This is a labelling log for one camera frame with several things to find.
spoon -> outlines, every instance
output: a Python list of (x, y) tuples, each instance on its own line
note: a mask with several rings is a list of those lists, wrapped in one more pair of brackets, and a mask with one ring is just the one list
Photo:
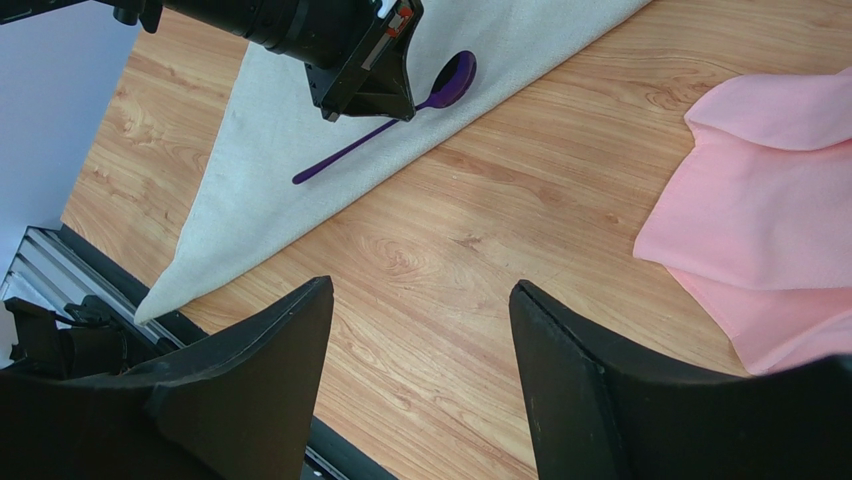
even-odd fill
[[(444, 66), (441, 73), (438, 74), (438, 78), (435, 79), (435, 83), (432, 85), (432, 93), (429, 95), (429, 98), (420, 105), (417, 105), (415, 110), (420, 111), (424, 108), (442, 109), (455, 105), (455, 103), (461, 100), (464, 94), (467, 93), (470, 86), (473, 85), (473, 80), (475, 78), (476, 56), (468, 51), (459, 52), (449, 61), (449, 63), (447, 63), (447, 65)], [(355, 150), (361, 145), (367, 143), (368, 140), (376, 137), (397, 123), (399, 123), (399, 120), (391, 120), (390, 122), (382, 125), (352, 145), (349, 145), (343, 150), (317, 163), (313, 167), (299, 173), (293, 177), (293, 183), (295, 185), (301, 185), (307, 182), (318, 173), (343, 158), (352, 150)]]

wood grain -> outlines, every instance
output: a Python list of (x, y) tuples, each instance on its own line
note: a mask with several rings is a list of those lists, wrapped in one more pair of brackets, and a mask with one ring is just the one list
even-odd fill
[[(215, 332), (331, 275), (316, 414), (400, 478), (534, 478), (512, 286), (530, 279), (651, 348), (745, 374), (665, 270), (632, 258), (633, 240), (692, 148), (682, 118), (701, 95), (741, 74), (833, 74), (850, 46), (850, 0), (655, 0), (184, 312)], [(139, 39), (71, 198), (66, 223), (148, 285), (245, 47), (166, 15)]]

wooden surface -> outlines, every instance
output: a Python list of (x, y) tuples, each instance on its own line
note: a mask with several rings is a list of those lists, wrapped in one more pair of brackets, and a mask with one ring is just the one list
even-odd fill
[[(66, 223), (148, 285), (174, 252), (245, 47), (166, 15), (140, 38), (71, 198)], [(215, 332), (331, 275), (316, 414), (400, 478), (534, 478), (512, 286), (530, 279), (642, 344), (744, 374), (665, 270), (631, 257), (633, 240), (692, 148), (682, 117), (702, 94), (740, 74), (851, 65), (852, 0), (655, 0), (184, 312)]]

pink fabric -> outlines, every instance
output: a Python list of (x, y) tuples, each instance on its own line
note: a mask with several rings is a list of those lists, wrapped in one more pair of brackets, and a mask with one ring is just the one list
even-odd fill
[(852, 353), (852, 68), (748, 75), (686, 114), (695, 149), (636, 239), (764, 374)]

white wall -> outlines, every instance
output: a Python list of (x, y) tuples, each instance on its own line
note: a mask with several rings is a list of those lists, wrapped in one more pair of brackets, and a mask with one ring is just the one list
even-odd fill
[(12, 345), (18, 343), (18, 331), (15, 329), (15, 316), (6, 310), (3, 302), (0, 302), (0, 368), (6, 368), (13, 362), (9, 359), (12, 355)]
[(27, 226), (60, 225), (138, 32), (96, 2), (0, 26), (0, 280)]

